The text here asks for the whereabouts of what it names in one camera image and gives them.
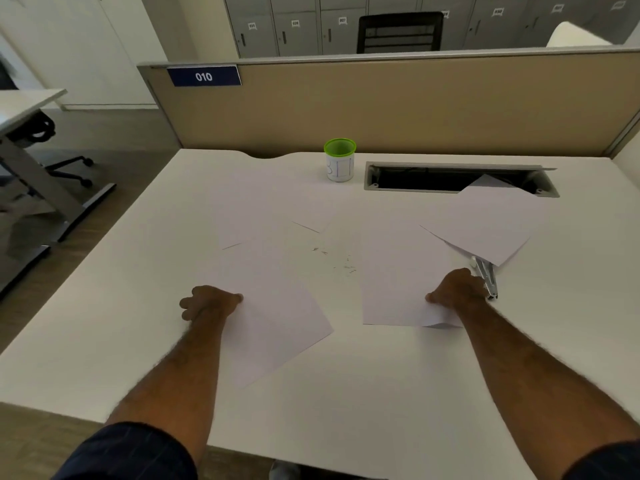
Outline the white desk with grey legs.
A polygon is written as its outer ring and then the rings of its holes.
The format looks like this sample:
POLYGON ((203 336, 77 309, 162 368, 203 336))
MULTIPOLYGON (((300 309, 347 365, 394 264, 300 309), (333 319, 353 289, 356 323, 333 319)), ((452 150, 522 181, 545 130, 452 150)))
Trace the white desk with grey legs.
POLYGON ((62 88, 0 91, 0 167, 13 178, 0 189, 0 214, 6 216, 4 223, 0 220, 0 300, 52 249, 50 244, 39 244, 26 258, 11 257, 7 252, 7 233, 16 222, 46 205, 46 213, 56 212, 63 217, 60 228, 52 237, 55 244, 63 242, 117 187, 108 183, 89 200, 78 201, 43 165, 9 138, 9 133, 37 111, 66 94, 67 90, 62 88))

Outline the grey shoe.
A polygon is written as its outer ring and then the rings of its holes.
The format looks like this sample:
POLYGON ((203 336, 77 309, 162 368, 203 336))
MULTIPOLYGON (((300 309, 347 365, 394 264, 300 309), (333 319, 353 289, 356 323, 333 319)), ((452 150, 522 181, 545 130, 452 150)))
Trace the grey shoe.
POLYGON ((268 480, 302 480, 301 466, 283 460, 274 460, 268 480))

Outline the beige desk partition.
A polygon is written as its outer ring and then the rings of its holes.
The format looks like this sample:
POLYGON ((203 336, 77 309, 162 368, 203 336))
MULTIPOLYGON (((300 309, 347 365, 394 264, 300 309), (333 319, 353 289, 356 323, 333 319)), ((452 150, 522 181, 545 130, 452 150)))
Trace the beige desk partition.
POLYGON ((640 47, 242 59, 242 85, 174 87, 138 69, 180 146, 254 157, 320 152, 602 157, 640 109, 640 47))

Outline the scattered small staples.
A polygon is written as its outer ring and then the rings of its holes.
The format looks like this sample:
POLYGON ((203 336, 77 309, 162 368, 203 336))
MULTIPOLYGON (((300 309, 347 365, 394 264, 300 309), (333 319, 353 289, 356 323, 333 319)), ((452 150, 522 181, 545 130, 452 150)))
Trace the scattered small staples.
POLYGON ((314 266, 324 273, 350 275, 356 272, 356 261, 352 252, 338 244, 313 244, 310 254, 314 266))

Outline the dark blue shirt sleeve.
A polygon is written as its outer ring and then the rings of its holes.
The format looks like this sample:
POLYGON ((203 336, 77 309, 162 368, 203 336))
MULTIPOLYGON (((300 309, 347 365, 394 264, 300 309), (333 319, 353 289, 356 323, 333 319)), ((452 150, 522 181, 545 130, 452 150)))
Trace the dark blue shirt sleeve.
POLYGON ((198 480, 187 449, 139 422, 102 427, 82 442, 51 480, 198 480))
POLYGON ((640 480, 640 439, 589 452, 574 462, 561 480, 640 480))

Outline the white side partition panel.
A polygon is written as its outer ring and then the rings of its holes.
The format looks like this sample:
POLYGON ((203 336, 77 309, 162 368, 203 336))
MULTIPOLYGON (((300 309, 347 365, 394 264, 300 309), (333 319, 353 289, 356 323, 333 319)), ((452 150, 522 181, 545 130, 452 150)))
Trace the white side partition panel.
POLYGON ((640 190, 640 109, 602 153, 640 190))

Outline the black wheeled office chair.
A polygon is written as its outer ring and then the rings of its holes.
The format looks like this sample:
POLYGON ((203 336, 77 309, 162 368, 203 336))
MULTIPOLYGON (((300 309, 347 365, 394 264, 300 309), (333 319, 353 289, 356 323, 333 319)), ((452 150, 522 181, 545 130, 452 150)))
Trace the black wheeled office chair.
MULTIPOLYGON (((56 129, 53 120, 44 112, 38 111, 31 115, 23 124, 9 132, 7 138, 16 146, 26 149, 34 144, 45 143, 55 135, 56 129)), ((79 155, 54 164, 44 165, 44 170, 52 177, 76 180, 82 187, 92 188, 93 182, 91 179, 60 171, 61 168, 68 167, 76 162, 81 162, 89 168, 94 165, 94 161, 91 158, 79 155)))

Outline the black mesh chair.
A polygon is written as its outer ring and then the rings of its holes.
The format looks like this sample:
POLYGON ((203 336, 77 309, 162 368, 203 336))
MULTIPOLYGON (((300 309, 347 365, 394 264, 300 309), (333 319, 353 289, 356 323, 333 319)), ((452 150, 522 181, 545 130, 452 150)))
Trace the black mesh chair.
POLYGON ((358 24, 356 53, 437 52, 444 19, 440 11, 363 16, 358 24))

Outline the person's left hand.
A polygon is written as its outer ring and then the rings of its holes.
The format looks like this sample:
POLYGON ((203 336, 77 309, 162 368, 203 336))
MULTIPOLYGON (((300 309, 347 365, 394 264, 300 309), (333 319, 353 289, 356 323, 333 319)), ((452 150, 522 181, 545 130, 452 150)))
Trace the person's left hand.
POLYGON ((180 300, 182 319, 192 323, 201 318, 225 321, 239 305, 223 305, 224 292, 228 291, 210 285, 194 287, 189 297, 180 300))

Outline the white paper sheet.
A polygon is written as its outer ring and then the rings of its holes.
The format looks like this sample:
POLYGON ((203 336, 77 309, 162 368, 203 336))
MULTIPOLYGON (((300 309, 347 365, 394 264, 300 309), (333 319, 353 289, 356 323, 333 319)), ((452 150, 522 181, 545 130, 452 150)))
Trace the white paper sheet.
POLYGON ((366 220, 358 265, 363 323, 461 328, 455 312, 425 299, 453 269, 446 243, 410 217, 366 220))
POLYGON ((351 191, 331 182, 232 176, 212 184, 208 203, 220 249, 274 232, 284 221, 323 233, 351 191))
POLYGON ((421 226, 460 250, 501 266, 528 242, 545 213, 544 198, 483 175, 428 208, 421 226))
POLYGON ((279 263, 220 264, 205 283, 243 295, 222 339, 239 388, 276 371, 333 332, 313 296, 279 263))

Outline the white rounded object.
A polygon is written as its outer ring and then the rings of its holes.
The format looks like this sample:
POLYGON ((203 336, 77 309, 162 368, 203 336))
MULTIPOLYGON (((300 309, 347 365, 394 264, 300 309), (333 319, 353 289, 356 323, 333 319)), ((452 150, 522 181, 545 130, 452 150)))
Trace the white rounded object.
POLYGON ((552 32, 546 48, 561 47, 604 47, 612 45, 590 31, 571 22, 562 22, 552 32))

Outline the white cup with green rim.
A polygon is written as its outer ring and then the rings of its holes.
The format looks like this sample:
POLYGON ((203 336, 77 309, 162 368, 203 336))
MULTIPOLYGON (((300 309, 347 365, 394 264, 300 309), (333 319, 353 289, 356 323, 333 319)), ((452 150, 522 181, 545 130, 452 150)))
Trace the white cup with green rim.
POLYGON ((324 144, 326 173, 336 183, 350 181, 354 176, 356 143, 348 138, 334 138, 324 144))

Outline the person's left forearm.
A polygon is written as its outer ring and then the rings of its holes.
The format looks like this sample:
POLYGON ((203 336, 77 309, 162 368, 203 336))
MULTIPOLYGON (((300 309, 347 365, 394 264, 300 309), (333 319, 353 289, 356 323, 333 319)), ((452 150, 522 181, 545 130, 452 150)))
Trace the person's left forearm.
POLYGON ((206 450, 218 384, 226 317, 201 313, 165 355, 117 404, 105 425, 139 423, 178 441, 196 465, 206 450))

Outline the bank of grey lockers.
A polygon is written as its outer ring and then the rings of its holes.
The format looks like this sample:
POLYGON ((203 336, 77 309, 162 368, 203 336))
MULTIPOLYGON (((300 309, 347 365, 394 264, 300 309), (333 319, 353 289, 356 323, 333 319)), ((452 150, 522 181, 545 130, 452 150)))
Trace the bank of grey lockers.
POLYGON ((241 58, 355 54, 363 16, 441 12, 441 50, 544 47, 569 22, 612 44, 640 0, 225 0, 241 58))

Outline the person's right forearm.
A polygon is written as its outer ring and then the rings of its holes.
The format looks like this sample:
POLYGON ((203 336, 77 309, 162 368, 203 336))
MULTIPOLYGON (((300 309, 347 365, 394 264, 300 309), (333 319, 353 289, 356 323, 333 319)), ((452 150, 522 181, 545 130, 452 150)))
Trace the person's right forearm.
POLYGON ((561 480, 589 452, 640 439, 640 423, 622 406, 486 301, 457 313, 496 407, 538 480, 561 480))

